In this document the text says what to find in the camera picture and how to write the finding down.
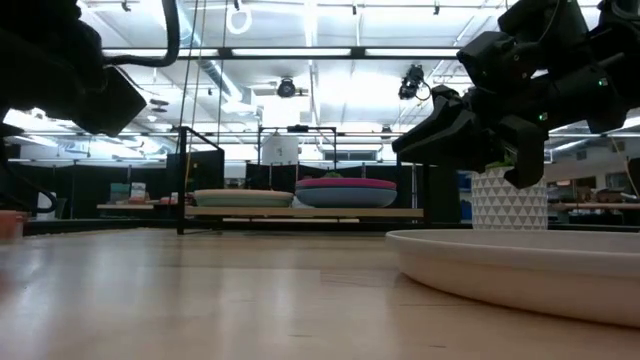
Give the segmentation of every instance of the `wooden table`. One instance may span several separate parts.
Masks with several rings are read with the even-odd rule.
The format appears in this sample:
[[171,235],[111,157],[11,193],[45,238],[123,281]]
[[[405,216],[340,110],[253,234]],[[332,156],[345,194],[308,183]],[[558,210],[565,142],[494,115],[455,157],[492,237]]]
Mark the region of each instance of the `wooden table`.
[[277,216],[277,217],[377,217],[422,218],[422,209],[321,209],[321,208],[265,208],[265,207],[187,207],[186,215],[208,216]]
[[640,354],[637,329],[492,306],[411,281],[382,235],[178,239],[172,230],[135,230],[30,238],[22,246],[19,258],[0,253],[0,358],[7,360]]
[[570,210],[640,210],[640,204],[630,203],[556,203],[549,204],[556,211]]
[[96,206],[98,210],[153,210],[153,205],[150,204],[100,204]]

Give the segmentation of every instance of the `white cylinder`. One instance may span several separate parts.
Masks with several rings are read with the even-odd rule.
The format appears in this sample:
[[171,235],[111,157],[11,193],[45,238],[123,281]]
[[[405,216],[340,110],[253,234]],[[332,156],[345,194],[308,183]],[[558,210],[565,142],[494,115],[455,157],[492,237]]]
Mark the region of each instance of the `white cylinder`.
[[263,165],[295,165],[298,163],[298,138],[274,134],[262,145]]
[[472,222],[480,230],[547,230],[547,184],[544,177],[526,189],[504,179],[508,167],[474,173],[471,180]]

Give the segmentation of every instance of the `black cable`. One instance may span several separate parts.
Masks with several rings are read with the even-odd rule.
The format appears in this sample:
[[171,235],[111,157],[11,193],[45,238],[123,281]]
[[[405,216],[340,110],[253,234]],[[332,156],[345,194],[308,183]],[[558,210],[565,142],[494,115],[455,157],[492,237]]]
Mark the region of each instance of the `black cable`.
[[177,0],[162,0],[162,9],[167,27],[167,53],[164,57],[145,57],[135,55],[118,55],[105,58],[107,65],[139,65],[146,67],[167,67],[178,60],[180,51],[180,20]]
[[542,40],[544,40],[544,38],[547,37],[547,34],[552,29],[555,30],[555,28],[558,26],[558,24],[560,23],[560,18],[562,18],[562,15],[564,14],[564,10],[567,8],[567,1],[568,0],[558,0],[558,2],[556,3],[556,9],[553,11],[553,15],[551,15],[551,20],[549,21],[549,25],[547,25],[547,28],[540,36],[540,39],[538,39],[538,42],[542,42]]

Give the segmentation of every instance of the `white textured vase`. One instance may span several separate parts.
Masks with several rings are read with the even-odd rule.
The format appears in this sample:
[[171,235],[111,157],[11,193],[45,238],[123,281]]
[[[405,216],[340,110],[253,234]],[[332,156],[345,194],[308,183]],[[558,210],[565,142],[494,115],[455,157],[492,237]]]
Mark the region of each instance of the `white textured vase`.
[[511,168],[474,173],[471,181],[473,228],[480,230],[546,230],[547,185],[544,177],[518,190],[504,179]]

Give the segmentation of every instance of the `white dish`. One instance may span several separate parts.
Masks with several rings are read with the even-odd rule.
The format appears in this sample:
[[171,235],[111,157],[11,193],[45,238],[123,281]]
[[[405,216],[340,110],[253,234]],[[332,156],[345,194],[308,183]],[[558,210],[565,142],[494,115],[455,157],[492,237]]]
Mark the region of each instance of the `white dish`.
[[495,304],[640,327],[640,235],[415,230],[387,234],[399,268]]

